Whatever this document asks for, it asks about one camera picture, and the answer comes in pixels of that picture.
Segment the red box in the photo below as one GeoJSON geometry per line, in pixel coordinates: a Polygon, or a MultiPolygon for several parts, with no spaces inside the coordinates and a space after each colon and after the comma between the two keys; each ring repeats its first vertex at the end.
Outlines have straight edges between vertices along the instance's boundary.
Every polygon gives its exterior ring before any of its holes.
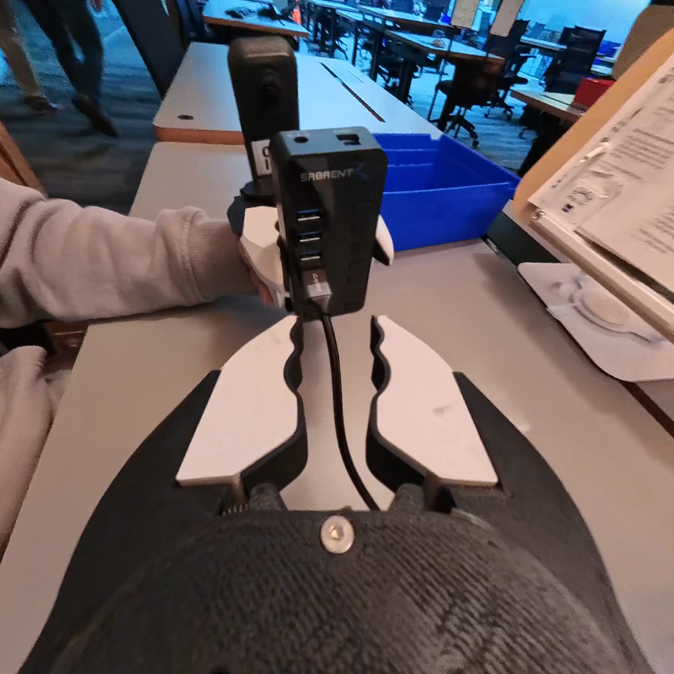
{"type": "Polygon", "coordinates": [[[578,108],[590,108],[615,83],[611,78],[584,78],[574,94],[572,105],[578,108]]]}

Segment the black cable grey plug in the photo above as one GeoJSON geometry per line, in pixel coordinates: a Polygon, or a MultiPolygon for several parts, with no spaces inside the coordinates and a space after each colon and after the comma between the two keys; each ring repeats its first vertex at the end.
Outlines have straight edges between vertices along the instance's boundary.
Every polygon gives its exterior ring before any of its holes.
{"type": "Polygon", "coordinates": [[[369,493],[358,470],[353,462],[352,455],[346,436],[344,423],[344,403],[342,392],[341,359],[338,350],[338,342],[333,328],[330,313],[332,289],[328,277],[323,269],[308,270],[302,275],[303,300],[307,306],[311,306],[316,312],[323,327],[325,343],[330,362],[330,376],[332,386],[333,421],[336,432],[336,441],[341,456],[342,464],[349,479],[369,510],[379,511],[375,499],[369,493]]]}

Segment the grey desk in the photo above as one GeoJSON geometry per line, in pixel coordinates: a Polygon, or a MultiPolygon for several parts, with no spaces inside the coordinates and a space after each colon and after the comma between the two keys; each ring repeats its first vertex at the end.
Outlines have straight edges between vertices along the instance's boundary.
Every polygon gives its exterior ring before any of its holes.
{"type": "MultiPolygon", "coordinates": [[[[643,651],[673,672],[673,437],[589,363],[482,241],[374,263],[365,307],[338,317],[346,430],[367,489],[369,326],[386,315],[428,344],[527,436],[581,511],[643,651]]],[[[1,672],[16,673],[99,499],[210,371],[282,317],[256,298],[89,327],[1,564],[1,672]]]]}

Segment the blue plastic bin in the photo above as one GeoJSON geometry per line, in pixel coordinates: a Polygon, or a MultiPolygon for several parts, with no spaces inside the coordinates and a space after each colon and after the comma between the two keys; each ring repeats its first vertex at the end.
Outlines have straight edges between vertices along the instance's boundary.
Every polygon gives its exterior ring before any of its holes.
{"type": "Polygon", "coordinates": [[[388,158],[381,216],[395,252],[482,238],[520,182],[447,136],[374,137],[388,158]]]}

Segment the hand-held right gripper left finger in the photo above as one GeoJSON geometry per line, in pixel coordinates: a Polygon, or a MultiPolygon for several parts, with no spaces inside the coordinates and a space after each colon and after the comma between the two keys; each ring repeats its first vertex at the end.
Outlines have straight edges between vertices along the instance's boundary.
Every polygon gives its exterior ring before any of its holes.
{"type": "Polygon", "coordinates": [[[308,462],[300,357],[303,324],[287,316],[220,368],[175,476],[182,487],[226,485],[240,498],[282,491],[308,462]]]}

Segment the black office chair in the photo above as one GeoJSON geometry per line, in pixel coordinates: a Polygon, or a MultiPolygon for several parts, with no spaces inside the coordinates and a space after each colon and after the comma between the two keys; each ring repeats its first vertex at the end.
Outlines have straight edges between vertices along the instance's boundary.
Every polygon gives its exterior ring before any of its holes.
{"type": "Polygon", "coordinates": [[[528,20],[516,20],[506,37],[490,37],[485,45],[485,56],[449,57],[454,72],[451,78],[440,80],[435,88],[445,96],[440,116],[434,121],[442,132],[453,130],[457,136],[462,128],[468,132],[473,147],[477,147],[478,134],[467,120],[469,110],[498,107],[512,116],[513,109],[505,98],[513,86],[527,83],[520,70],[530,57],[530,47],[521,43],[528,24],[528,20]]]}
{"type": "Polygon", "coordinates": [[[575,26],[569,29],[565,48],[557,53],[544,74],[544,91],[575,94],[581,81],[589,77],[605,30],[575,26]]]}

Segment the wooden top work table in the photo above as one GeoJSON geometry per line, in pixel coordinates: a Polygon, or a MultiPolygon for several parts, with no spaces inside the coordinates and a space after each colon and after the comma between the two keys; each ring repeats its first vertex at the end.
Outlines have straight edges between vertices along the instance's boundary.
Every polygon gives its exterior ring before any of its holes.
{"type": "Polygon", "coordinates": [[[587,110],[584,106],[576,104],[573,94],[511,90],[510,96],[537,111],[570,124],[574,124],[587,110]]]}
{"type": "Polygon", "coordinates": [[[378,42],[378,47],[372,53],[377,55],[379,64],[383,64],[384,61],[391,60],[394,57],[410,57],[415,63],[442,62],[443,50],[424,51],[420,46],[409,44],[398,38],[388,37],[388,32],[403,32],[416,36],[420,40],[421,36],[429,38],[434,31],[438,30],[440,32],[440,48],[451,46],[451,40],[446,33],[446,30],[450,29],[447,24],[431,21],[413,13],[398,12],[364,4],[358,4],[356,9],[363,15],[364,24],[371,27],[377,36],[375,40],[378,42]]]}
{"type": "Polygon", "coordinates": [[[453,65],[461,62],[475,62],[480,65],[493,63],[502,67],[506,62],[499,55],[464,45],[452,38],[434,38],[392,29],[385,29],[383,35],[390,43],[392,50],[403,61],[396,93],[396,97],[402,103],[408,102],[411,81],[416,68],[424,67],[429,55],[440,59],[440,78],[442,78],[445,63],[453,65]]]}

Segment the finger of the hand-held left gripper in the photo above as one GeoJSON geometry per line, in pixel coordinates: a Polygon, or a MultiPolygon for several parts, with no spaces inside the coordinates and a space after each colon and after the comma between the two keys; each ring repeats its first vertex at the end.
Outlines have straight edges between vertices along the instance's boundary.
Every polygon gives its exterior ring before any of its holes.
{"type": "Polygon", "coordinates": [[[249,271],[259,287],[265,287],[271,303],[285,308],[288,292],[284,284],[280,232],[276,208],[255,206],[245,210],[240,245],[249,271]]]}
{"type": "Polygon", "coordinates": [[[373,259],[385,266],[391,266],[394,260],[394,243],[382,216],[377,218],[373,259]]]}

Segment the person's left forearm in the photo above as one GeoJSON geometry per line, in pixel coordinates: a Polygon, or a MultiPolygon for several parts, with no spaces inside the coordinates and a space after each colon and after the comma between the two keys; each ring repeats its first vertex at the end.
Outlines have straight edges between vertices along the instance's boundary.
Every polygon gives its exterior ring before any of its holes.
{"type": "Polygon", "coordinates": [[[1,327],[190,307],[256,286],[227,220],[184,207],[155,220],[49,199],[1,180],[1,327]]]}

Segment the white blister packet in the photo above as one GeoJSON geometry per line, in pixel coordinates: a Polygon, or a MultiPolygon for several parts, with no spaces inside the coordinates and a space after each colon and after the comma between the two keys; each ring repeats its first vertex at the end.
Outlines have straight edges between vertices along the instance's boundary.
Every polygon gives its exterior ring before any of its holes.
{"type": "Polygon", "coordinates": [[[673,344],[576,265],[525,262],[518,273],[607,375],[631,383],[673,380],[673,344]]]}

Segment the black partition panel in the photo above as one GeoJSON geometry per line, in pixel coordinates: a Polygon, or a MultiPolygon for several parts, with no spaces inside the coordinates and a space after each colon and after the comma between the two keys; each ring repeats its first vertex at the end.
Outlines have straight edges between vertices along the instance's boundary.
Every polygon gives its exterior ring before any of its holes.
{"type": "Polygon", "coordinates": [[[184,49],[161,1],[113,1],[161,98],[166,96],[184,49]]]}

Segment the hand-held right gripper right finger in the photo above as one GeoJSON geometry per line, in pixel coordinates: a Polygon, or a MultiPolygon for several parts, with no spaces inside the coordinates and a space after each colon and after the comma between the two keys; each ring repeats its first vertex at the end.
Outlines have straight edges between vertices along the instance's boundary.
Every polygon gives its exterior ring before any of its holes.
{"type": "Polygon", "coordinates": [[[370,339],[370,473],[391,492],[415,484],[428,498],[444,487],[496,487],[496,469],[451,366],[388,316],[371,318],[370,339]]]}

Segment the wooden post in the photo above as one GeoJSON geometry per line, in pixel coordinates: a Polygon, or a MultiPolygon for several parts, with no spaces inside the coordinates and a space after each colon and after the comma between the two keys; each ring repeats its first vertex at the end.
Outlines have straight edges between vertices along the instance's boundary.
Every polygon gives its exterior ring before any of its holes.
{"type": "Polygon", "coordinates": [[[1,123],[1,178],[46,194],[3,123],[1,123]]]}

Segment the glossy black USB hub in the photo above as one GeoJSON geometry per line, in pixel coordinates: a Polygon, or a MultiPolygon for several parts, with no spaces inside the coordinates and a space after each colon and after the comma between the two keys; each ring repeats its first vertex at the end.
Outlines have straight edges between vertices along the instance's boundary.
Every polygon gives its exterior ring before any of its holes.
{"type": "Polygon", "coordinates": [[[323,269],[332,317],[365,305],[388,159],[366,127],[278,132],[270,141],[284,283],[292,312],[319,320],[302,275],[323,269]]]}

